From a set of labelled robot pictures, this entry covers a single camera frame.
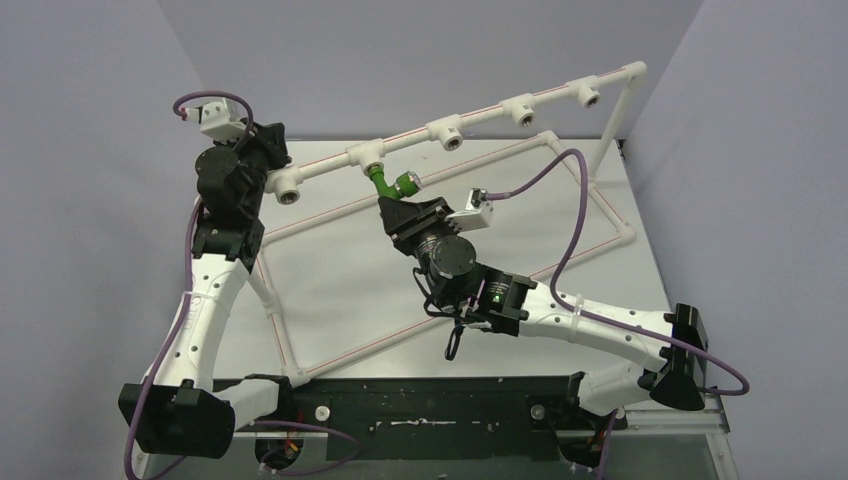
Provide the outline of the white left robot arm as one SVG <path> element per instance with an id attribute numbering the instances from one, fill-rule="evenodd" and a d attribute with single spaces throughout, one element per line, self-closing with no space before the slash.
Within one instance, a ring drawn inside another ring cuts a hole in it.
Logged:
<path id="1" fill-rule="evenodd" d="M 213 392 L 213 370 L 233 303 L 254 270 L 269 175 L 291 157 L 281 123 L 255 125 L 240 140 L 215 140 L 195 162 L 198 196 L 184 240 L 184 291 L 169 333 L 119 409 L 129 426 L 124 474 L 137 478 L 134 449 L 146 454 L 222 457 L 237 410 Z"/>

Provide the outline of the white PVC pipe frame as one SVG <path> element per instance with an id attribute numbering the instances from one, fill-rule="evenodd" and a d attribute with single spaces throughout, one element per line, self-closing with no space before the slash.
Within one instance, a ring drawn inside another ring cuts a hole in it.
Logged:
<path id="1" fill-rule="evenodd" d="M 588 190 L 589 198 L 616 231 L 616 236 L 612 239 L 589 248 L 576 256 L 578 263 L 593 259 L 612 249 L 631 244 L 636 239 L 637 234 L 635 229 L 607 201 L 602 191 L 594 183 L 594 176 L 610 146 L 614 144 L 615 136 L 623 123 L 635 91 L 639 88 L 646 76 L 646 71 L 647 65 L 642 61 L 637 61 L 600 75 L 589 75 L 570 80 L 563 85 L 540 92 L 525 93 L 504 99 L 498 104 L 475 111 L 463 114 L 451 114 L 389 138 L 376 138 L 354 144 L 335 155 L 315 160 L 305 165 L 290 165 L 281 171 L 271 173 L 266 186 L 266 193 L 273 193 L 275 200 L 282 205 L 291 205 L 299 200 L 299 186 L 306 180 L 311 180 L 346 167 L 361 168 L 363 174 L 370 174 L 372 171 L 377 171 L 384 167 L 383 159 L 386 155 L 427 141 L 438 143 L 445 151 L 455 151 L 463 144 L 462 130 L 471 126 L 504 117 L 510 118 L 517 126 L 526 128 L 535 119 L 537 113 L 534 110 L 535 107 L 563 98 L 575 98 L 581 106 L 591 108 L 591 106 L 596 105 L 599 101 L 601 88 L 623 83 L 623 90 L 615 103 L 601 138 L 588 161 L 587 177 L 591 179 L 589 183 L 591 188 Z M 424 185 L 429 186 L 474 168 L 482 167 L 493 161 L 541 146 L 548 147 L 557 154 L 564 151 L 564 145 L 559 137 L 552 131 L 547 130 L 528 139 L 511 144 L 501 150 L 493 151 L 444 170 L 428 174 L 422 177 L 422 180 L 424 180 Z M 276 241 L 281 241 L 308 228 L 342 218 L 343 216 L 376 205 L 376 203 L 377 194 L 373 194 L 370 197 L 353 201 L 308 219 L 272 230 L 263 237 L 262 246 L 270 246 Z M 287 335 L 282 317 L 280 297 L 271 289 L 273 282 L 271 281 L 270 274 L 263 277 L 266 273 L 263 269 L 268 270 L 269 268 L 261 254 L 259 261 L 259 274 L 253 274 L 250 277 L 251 286 L 262 299 L 263 305 L 266 307 L 267 316 L 271 319 L 275 329 L 283 364 L 282 372 L 289 376 L 295 388 L 301 387 L 310 380 L 319 378 L 322 375 L 348 367 L 359 360 L 381 353 L 398 345 L 400 342 L 422 335 L 437 325 L 435 319 L 423 320 L 405 330 L 373 340 L 371 343 L 347 352 L 345 355 L 334 358 L 325 364 L 304 369 L 294 359 L 293 347 Z"/>

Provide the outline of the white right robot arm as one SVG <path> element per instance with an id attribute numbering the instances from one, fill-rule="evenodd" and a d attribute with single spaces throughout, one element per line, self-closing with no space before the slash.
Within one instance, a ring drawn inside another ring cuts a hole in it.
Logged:
<path id="1" fill-rule="evenodd" d="M 704 408 L 706 363 L 693 351 L 705 349 L 707 337 L 695 307 L 615 307 L 485 265 L 450 225 L 452 211 L 443 198 L 381 197 L 378 208 L 394 248 L 417 262 L 413 278 L 425 313 L 454 323 L 447 359 L 455 358 L 462 333 L 471 329 L 563 340 L 622 358 L 607 369 L 577 374 L 576 391 L 562 400 L 563 416 L 577 427 L 647 399 L 682 411 Z"/>

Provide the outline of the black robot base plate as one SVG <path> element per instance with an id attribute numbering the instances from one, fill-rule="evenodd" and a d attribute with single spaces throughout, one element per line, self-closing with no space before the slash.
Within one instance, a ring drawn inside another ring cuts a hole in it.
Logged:
<path id="1" fill-rule="evenodd" d="M 578 406 L 577 376 L 317 379 L 286 387 L 266 421 L 301 421 L 344 433 L 328 459 L 359 443 L 363 460 L 566 458 L 597 465 L 607 429 L 622 412 L 598 416 Z"/>

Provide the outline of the green plastic water faucet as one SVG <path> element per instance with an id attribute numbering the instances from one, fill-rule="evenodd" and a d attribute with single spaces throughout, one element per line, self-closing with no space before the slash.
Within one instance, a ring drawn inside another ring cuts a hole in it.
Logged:
<path id="1" fill-rule="evenodd" d="M 391 184 L 386 181 L 384 169 L 380 165 L 369 168 L 366 171 L 366 176 L 372 182 L 380 197 L 400 200 L 410 198 L 423 189 L 421 179 L 413 171 L 402 173 Z"/>

